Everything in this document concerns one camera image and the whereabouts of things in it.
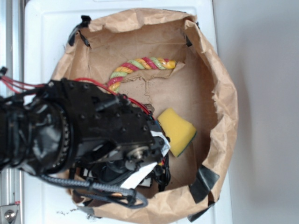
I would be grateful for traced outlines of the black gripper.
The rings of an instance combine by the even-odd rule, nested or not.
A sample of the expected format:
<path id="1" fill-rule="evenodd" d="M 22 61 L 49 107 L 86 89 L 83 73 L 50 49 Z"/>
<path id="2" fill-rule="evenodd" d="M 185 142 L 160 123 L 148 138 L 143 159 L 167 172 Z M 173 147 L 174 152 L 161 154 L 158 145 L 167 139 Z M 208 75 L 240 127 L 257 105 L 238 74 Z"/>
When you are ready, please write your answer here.
<path id="1" fill-rule="evenodd" d="M 146 203 L 144 196 L 133 195 L 115 190 L 135 189 L 139 185 L 150 186 L 152 181 L 158 184 L 158 190 L 164 191 L 171 180 L 169 166 L 169 140 L 156 140 L 151 146 L 121 146 L 111 143 L 100 145 L 85 153 L 78 163 L 80 176 L 88 183 L 111 187 L 102 189 L 74 189 L 77 197 L 86 197 L 89 201 L 105 203 Z"/>

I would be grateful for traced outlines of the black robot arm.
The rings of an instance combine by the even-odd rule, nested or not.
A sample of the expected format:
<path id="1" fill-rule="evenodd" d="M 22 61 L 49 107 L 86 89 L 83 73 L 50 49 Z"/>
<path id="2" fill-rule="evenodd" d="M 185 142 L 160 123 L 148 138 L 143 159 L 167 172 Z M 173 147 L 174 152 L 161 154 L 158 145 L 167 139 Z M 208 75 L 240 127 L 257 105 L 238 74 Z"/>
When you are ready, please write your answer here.
<path id="1" fill-rule="evenodd" d="M 136 186 L 156 181 L 165 189 L 169 149 L 145 105 L 100 84 L 52 80 L 0 99 L 0 167 L 79 197 L 146 206 Z"/>

